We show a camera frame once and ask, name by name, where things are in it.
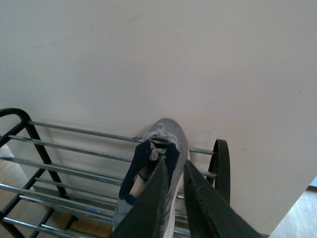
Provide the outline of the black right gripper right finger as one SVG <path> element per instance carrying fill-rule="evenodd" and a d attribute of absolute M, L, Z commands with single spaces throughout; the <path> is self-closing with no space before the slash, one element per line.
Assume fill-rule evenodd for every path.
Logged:
<path fill-rule="evenodd" d="M 184 194 L 193 238 L 260 238 L 188 160 L 184 167 Z"/>

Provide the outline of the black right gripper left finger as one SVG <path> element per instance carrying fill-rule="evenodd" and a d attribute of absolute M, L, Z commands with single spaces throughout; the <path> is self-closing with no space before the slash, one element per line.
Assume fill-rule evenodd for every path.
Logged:
<path fill-rule="evenodd" d="M 134 205 L 120 199 L 114 210 L 113 238 L 162 238 L 168 192 L 167 168 L 160 161 Z"/>

